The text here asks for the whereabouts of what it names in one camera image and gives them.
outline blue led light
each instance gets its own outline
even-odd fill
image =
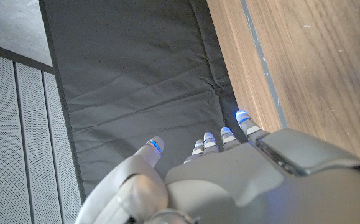
[[[160,150],[159,146],[157,145],[157,143],[156,143],[154,140],[150,140],[149,142],[152,143],[152,144],[155,146],[155,148],[156,148],[160,153],[162,153],[162,151]]]
[[[244,119],[240,120],[240,121],[239,121],[239,125],[241,125],[243,122],[245,122],[245,121],[247,121],[247,120],[249,120],[249,119],[250,119],[250,117],[247,117],[247,118],[244,118]]]
[[[241,111],[236,112],[235,117],[237,117],[237,116],[239,116],[241,114],[246,114],[246,111],[241,110]]]
[[[204,141],[207,141],[207,140],[209,140],[209,139],[214,139],[214,137],[206,138]]]

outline fingertip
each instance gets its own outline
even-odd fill
[[[163,142],[163,139],[159,136],[153,137],[150,141],[153,141],[156,143],[156,146],[159,148],[160,152],[163,152],[163,149],[165,147],[165,143]]]
[[[241,125],[243,122],[249,120],[250,117],[245,111],[238,111],[236,112],[236,121],[238,125]]]
[[[198,146],[203,146],[203,144],[204,144],[204,143],[203,143],[203,140],[202,140],[202,139],[199,139],[199,140],[197,140],[196,143],[195,143],[195,148],[198,147]]]
[[[224,134],[228,134],[228,133],[232,133],[232,131],[229,128],[227,128],[227,127],[221,128],[221,131],[220,131],[221,136],[223,136]]]
[[[203,139],[206,141],[207,139],[214,139],[213,134],[207,132],[203,135]]]

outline black mat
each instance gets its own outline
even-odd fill
[[[41,3],[87,195],[153,136],[162,177],[205,132],[242,137],[206,2]]]

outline robotic hand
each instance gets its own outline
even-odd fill
[[[92,191],[76,223],[356,223],[360,159],[306,134],[261,130],[236,113],[248,142],[211,133],[163,181],[154,166],[164,149],[154,137]]]

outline gray floor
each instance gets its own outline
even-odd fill
[[[87,195],[153,136],[163,178],[205,132],[244,136],[206,1],[156,2],[44,1]]]
[[[38,0],[0,0],[0,47],[52,66]]]

